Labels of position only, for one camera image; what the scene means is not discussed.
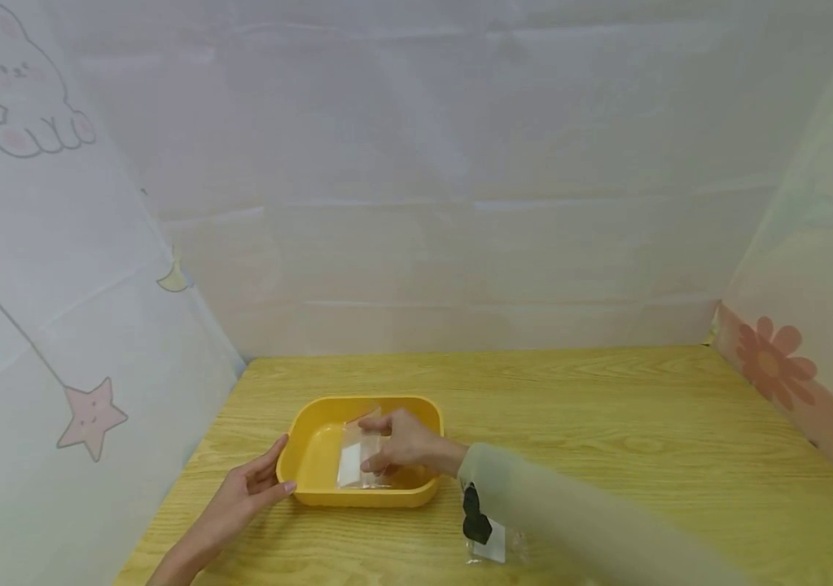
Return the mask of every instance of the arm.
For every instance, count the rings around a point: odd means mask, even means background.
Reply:
[[[391,433],[364,471],[422,464],[458,476],[462,486],[474,483],[482,513],[546,539],[595,578],[617,586],[748,585],[692,536],[587,483],[490,445],[466,448],[402,411],[361,421],[361,427]]]
[[[282,436],[266,454],[227,473],[208,506],[165,554],[146,586],[190,586],[258,513],[294,492],[296,483],[276,479],[276,461],[287,440]]]

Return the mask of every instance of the yellow plastic tray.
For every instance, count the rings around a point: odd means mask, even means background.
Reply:
[[[390,488],[337,489],[344,424],[379,406],[384,414],[408,409],[442,435],[442,413],[422,396],[325,396],[306,405],[289,428],[289,443],[276,464],[281,481],[294,480],[294,496],[310,506],[415,507],[436,494],[436,476],[411,466],[388,476]]]

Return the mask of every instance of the star illustration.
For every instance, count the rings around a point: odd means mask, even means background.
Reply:
[[[104,378],[97,388],[89,393],[65,387],[64,394],[71,405],[71,424],[58,439],[58,448],[84,444],[90,457],[100,461],[103,451],[103,436],[113,427],[126,421],[126,413],[113,405],[113,387],[110,378]]]

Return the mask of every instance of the light green sleeve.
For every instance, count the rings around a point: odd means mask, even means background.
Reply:
[[[492,520],[546,540],[603,584],[748,586],[729,563],[662,518],[520,456],[474,444],[458,471]]]

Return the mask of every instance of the orange flower illustration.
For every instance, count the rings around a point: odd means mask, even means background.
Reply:
[[[803,383],[817,376],[812,360],[791,356],[800,347],[800,332],[784,326],[774,333],[774,324],[762,317],[757,331],[747,325],[739,327],[739,345],[735,353],[742,359],[742,374],[767,400],[778,399],[787,411],[793,411],[791,395],[813,405],[813,395]]]

